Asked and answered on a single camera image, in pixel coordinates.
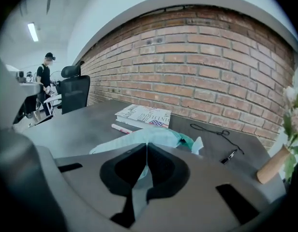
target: vase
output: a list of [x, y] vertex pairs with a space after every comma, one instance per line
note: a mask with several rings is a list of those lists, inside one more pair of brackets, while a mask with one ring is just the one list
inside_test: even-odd
[[279, 172], [289, 155], [290, 151], [282, 145], [281, 149], [256, 173], [259, 182], [265, 184], [270, 181]]

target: book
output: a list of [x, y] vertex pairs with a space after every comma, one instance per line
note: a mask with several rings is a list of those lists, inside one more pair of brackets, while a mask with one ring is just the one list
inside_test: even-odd
[[144, 129], [152, 126], [168, 128], [171, 111], [132, 104], [115, 115], [117, 115], [116, 121], [138, 128]]

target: black shirt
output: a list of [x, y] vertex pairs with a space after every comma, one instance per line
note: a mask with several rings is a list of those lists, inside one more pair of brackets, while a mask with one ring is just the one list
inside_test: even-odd
[[50, 69], [49, 67], [45, 66], [42, 64], [44, 67], [44, 70], [42, 66], [38, 67], [37, 69], [37, 76], [41, 77], [41, 83], [45, 86], [48, 87], [50, 86]]

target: fluorescent light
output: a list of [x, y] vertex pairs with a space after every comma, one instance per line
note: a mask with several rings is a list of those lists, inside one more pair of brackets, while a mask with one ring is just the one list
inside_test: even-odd
[[32, 39], [34, 40], [34, 42], [37, 42], [38, 41], [38, 37], [37, 37], [37, 34], [36, 34], [34, 23], [29, 23], [28, 24], [28, 28], [30, 30]]

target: black cap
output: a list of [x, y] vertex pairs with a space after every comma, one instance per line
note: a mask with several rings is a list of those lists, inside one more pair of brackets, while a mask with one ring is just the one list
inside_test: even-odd
[[51, 52], [48, 52], [45, 56], [45, 58], [51, 58], [52, 60], [56, 60], [56, 57], [53, 56]]

